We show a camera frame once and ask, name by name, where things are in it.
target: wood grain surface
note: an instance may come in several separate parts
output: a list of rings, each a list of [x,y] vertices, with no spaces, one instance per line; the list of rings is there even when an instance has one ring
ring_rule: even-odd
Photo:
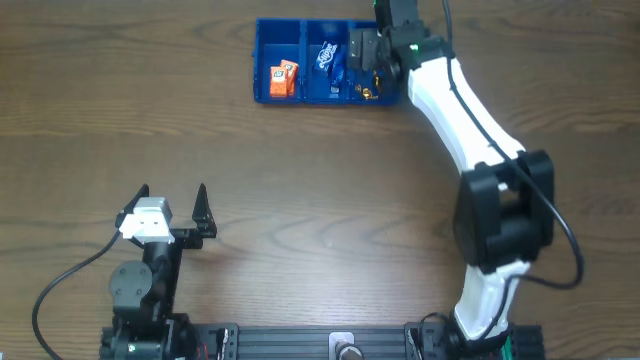
[[[524,284],[511,318],[550,358],[640,356],[640,3],[452,1],[456,50],[495,119],[556,165],[587,273]],[[420,1],[435,32],[440,2]],[[33,302],[100,249],[140,185],[188,225],[200,182],[219,239],[185,253],[176,311],[240,325],[403,324],[448,311],[464,263],[457,171],[431,125],[394,108],[254,103],[256,17],[372,18],[370,1],[0,4],[0,352],[44,359]],[[573,276],[560,231],[533,273]],[[56,287],[40,324],[96,359],[127,242]]]

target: orange packet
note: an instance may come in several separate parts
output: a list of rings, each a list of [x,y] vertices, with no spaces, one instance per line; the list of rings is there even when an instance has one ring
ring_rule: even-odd
[[[284,67],[288,71],[289,82],[287,83],[288,94],[293,96],[296,94],[296,76],[298,75],[298,64],[289,60],[280,61],[280,66]]]
[[[272,66],[269,95],[271,95],[271,97],[287,97],[288,79],[289,76],[286,68],[282,66]]]

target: blue candy wrapper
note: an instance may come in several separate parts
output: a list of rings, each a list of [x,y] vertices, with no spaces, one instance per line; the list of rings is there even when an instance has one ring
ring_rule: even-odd
[[[333,67],[331,68],[331,93],[333,94],[340,92],[340,84],[342,84],[342,79],[344,78],[344,63],[346,55],[346,52],[342,49],[335,56],[335,60],[333,61]]]
[[[325,41],[322,44],[322,49],[316,58],[316,64],[313,66],[313,70],[321,73],[323,76],[329,76],[329,70],[331,69],[331,65],[333,64],[333,59],[335,58],[336,50],[338,50],[338,44],[330,44]]]

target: blue tray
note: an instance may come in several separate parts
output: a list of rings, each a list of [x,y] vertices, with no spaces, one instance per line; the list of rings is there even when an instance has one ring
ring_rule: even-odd
[[[338,42],[340,49],[347,48],[349,29],[375,27],[375,21],[346,19],[257,19],[256,48],[253,52],[255,100],[262,104],[397,104],[401,99],[400,93],[377,93],[373,85],[373,72],[347,69],[340,93],[332,94],[330,78],[313,71],[313,65],[325,40]],[[288,98],[272,98],[269,95],[270,69],[271,66],[279,66],[283,59],[299,65],[296,94]],[[371,89],[374,95],[378,95],[378,99],[365,100],[355,90],[356,85]]]

